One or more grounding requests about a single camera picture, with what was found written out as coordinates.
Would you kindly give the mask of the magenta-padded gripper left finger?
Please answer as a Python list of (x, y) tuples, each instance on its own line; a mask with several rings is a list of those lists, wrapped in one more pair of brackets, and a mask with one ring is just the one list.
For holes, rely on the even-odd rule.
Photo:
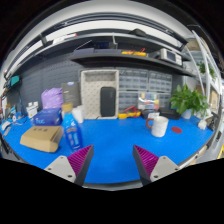
[(45, 168), (45, 171), (82, 186), (93, 155), (93, 146), (89, 145), (72, 153), (68, 157), (57, 157)]

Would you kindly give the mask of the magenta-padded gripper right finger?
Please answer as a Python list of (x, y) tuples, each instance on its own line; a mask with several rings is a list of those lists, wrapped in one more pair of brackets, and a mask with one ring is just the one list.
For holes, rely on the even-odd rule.
[(133, 157), (143, 186), (180, 170), (167, 156), (158, 157), (137, 145), (133, 146)]

